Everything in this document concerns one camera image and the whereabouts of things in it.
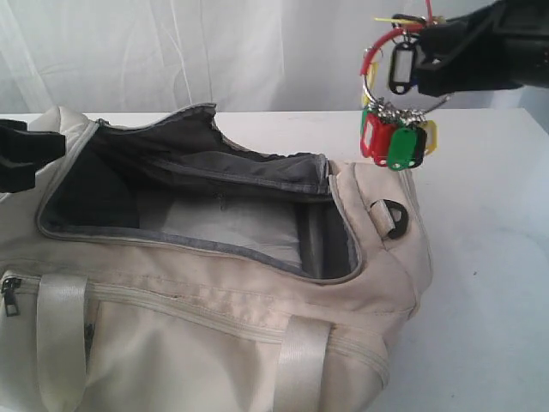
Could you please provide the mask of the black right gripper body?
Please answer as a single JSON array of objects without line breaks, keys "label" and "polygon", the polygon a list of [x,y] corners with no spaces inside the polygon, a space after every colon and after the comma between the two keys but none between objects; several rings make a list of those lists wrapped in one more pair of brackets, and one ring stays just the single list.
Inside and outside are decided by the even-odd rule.
[{"label": "black right gripper body", "polygon": [[495,1],[467,21],[468,90],[548,87],[547,1]]}]

